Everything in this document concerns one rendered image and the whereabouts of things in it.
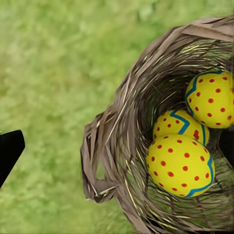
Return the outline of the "wicker basket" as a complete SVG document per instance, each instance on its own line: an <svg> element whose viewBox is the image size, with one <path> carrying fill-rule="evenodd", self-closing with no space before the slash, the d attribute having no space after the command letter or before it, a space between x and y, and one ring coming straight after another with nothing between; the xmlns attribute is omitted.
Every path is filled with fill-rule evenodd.
<svg viewBox="0 0 234 234"><path fill-rule="evenodd" d="M210 56L207 55L208 52L218 52L219 54L233 55L233 57ZM229 196L234 193L234 184L228 188L223 188L224 186L221 185L222 181L218 181L223 177L216 178L232 168L230 165L227 169L222 169L224 171L221 173L216 173L220 171L216 170L217 168L230 164L218 146L224 129L219 129L218 134L211 140L212 142L208 143L204 148L208 152L209 150L211 151L213 161L218 158L220 158L218 161L224 160L225 164L220 163L219 166L215 167L212 184L216 184L217 188L220 189L206 191L204 193L208 194L203 196L218 194L204 200L220 196L225 196L225 199L212 203L202 203L199 200L199 195L194 198L183 198L172 195L161 189L157 184L153 186L150 184L153 182L149 181L151 175L147 171L145 160L147 149L153 142L146 135L146 133L151 134L153 127L150 128L149 126L147 128L144 119L144 116L146 116L149 124L151 103L157 95L154 96L154 92L148 97L152 88L160 82L166 84L157 91L158 96L160 96L156 103L153 101L151 125L152 121L154 122L153 111L156 111L156 108L156 120L166 111L176 110L176 107L179 105L182 105L182 107L178 108L178 110L188 112L184 96L190 81L184 80L192 80L202 72L215 69L234 72L234 14L229 17L200 18L186 25L173 27L147 45L147 48L140 54L121 81L114 94L113 104L108 105L106 110L96 115L94 122L89 123L84 128L83 140L80 146L80 162L83 193L86 200L91 200L92 203L96 204L109 202L113 198L122 210L122 213L136 229L137 234L171 234L163 225L172 231L174 230L175 234L187 234L185 231L207 231L210 234L214 234L217 227L234 223L234 219L225 218L234 216L234 213L223 214L234 211L234 207L212 214L205 214L205 211L234 205L234 196ZM170 83L171 79L181 79L183 81ZM174 91L181 91L182 93L174 95ZM182 98L179 99L177 96L182 96ZM158 105L160 100L162 101ZM171 103L175 100L176 102ZM147 105L150 103L150 105L148 112L145 112L144 115L145 102L147 102ZM169 103L171 104L166 108L165 106ZM234 126L226 127L225 129L234 131ZM117 159L117 151L119 161ZM104 178L97 178L98 163L101 164L104 170ZM139 191L127 176L128 173L133 176ZM148 187L151 187L152 191L164 202L150 198L148 196ZM161 195L167 197L170 202ZM180 202L174 199L175 197L181 200L195 200L197 202ZM172 209L172 213L165 212L153 200L169 206ZM175 205L175 201L184 205L190 204L193 207L183 208ZM229 202L220 204L223 201ZM206 208L211 205L219 206ZM197 209L201 212L196 213L192 211L192 213L188 213L181 209ZM187 216L179 216L177 214ZM193 214L202 215L202 217ZM222 216L219 218L207 218L208 215ZM162 225L161 228L147 222L148 216L158 225ZM202 219L206 222L208 228L200 228L183 220L186 218ZM210 225L209 220L225 221ZM177 223L178 221L190 227L181 226ZM234 227L219 229L219 231L232 230L234 230Z"/></svg>

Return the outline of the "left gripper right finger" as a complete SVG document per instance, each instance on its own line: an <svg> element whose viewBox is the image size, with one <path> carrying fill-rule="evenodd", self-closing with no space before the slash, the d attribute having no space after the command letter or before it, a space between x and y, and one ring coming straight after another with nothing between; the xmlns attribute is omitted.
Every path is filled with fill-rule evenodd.
<svg viewBox="0 0 234 234"><path fill-rule="evenodd" d="M221 133L218 146L224 157L234 168L234 131L224 129Z"/></svg>

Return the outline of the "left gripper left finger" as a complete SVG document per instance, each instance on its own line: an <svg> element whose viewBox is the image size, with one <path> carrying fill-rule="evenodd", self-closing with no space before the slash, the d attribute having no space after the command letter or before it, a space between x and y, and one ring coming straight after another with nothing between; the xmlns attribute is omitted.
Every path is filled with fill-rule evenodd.
<svg viewBox="0 0 234 234"><path fill-rule="evenodd" d="M0 135L0 188L25 148L22 130Z"/></svg>

